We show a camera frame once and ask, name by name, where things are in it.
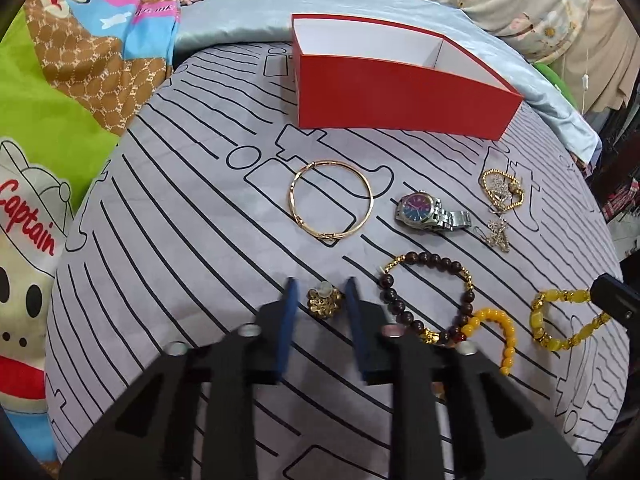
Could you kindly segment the silver wrist watch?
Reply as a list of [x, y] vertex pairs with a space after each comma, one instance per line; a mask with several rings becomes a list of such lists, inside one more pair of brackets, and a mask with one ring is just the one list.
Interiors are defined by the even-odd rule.
[[405, 195], [396, 205], [395, 219], [419, 231], [457, 231], [472, 226], [467, 211], [448, 210], [439, 198], [423, 191]]

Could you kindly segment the grey striped bed sheet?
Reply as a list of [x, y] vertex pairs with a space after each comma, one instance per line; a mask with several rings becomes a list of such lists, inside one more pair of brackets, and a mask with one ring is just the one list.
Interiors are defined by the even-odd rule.
[[[398, 202], [427, 192], [472, 226], [419, 231]], [[294, 278], [302, 292], [378, 274], [406, 252], [456, 260], [474, 307], [512, 321], [510, 378], [582, 460], [612, 430], [629, 342], [608, 323], [569, 352], [533, 341], [538, 292], [620, 270], [608, 227], [554, 133], [522, 106], [496, 142], [390, 129], [297, 127], [288, 47], [191, 56], [134, 118], [78, 212], [48, 319], [59, 456], [166, 344], [205, 346]]]

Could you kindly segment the beige curtain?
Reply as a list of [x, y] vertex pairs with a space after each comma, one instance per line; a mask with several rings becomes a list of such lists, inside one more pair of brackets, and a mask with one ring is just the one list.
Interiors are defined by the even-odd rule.
[[639, 36], [617, 0], [590, 1], [582, 30], [554, 67], [582, 113], [628, 104], [639, 73]]

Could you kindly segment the green plastic object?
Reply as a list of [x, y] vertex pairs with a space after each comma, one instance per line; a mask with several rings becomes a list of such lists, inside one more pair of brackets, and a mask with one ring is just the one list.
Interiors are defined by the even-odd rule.
[[552, 86], [562, 94], [562, 96], [564, 96], [564, 99], [572, 104], [572, 107], [578, 110], [578, 103], [575, 100], [573, 93], [570, 92], [570, 88], [568, 88], [566, 82], [557, 73], [555, 73], [551, 67], [542, 63], [533, 63], [532, 66], [533, 68], [536, 68], [536, 70], [538, 70], [538, 72], [541, 73], [541, 75], [544, 76], [544, 78], [546, 78], [550, 84], [552, 84]]

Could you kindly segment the red cardboard box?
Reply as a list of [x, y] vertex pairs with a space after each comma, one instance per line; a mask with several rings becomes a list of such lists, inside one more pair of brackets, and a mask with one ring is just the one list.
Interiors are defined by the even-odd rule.
[[497, 141], [523, 98], [454, 40], [330, 14], [292, 17], [300, 128], [377, 128]]

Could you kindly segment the light blue quilt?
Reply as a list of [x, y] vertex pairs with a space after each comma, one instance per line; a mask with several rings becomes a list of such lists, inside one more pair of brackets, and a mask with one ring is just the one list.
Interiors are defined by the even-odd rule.
[[538, 70], [462, 11], [430, 0], [203, 0], [180, 8], [174, 57], [215, 44], [290, 41], [291, 16], [302, 13], [376, 18], [440, 32], [506, 78], [567, 151], [583, 162], [601, 154], [598, 134]]

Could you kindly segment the colourful monkey cartoon blanket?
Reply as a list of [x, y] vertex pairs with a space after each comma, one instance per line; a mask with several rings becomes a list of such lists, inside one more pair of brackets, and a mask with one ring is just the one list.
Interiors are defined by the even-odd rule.
[[1, 0], [1, 474], [58, 473], [55, 272], [118, 138], [171, 74], [178, 0]]

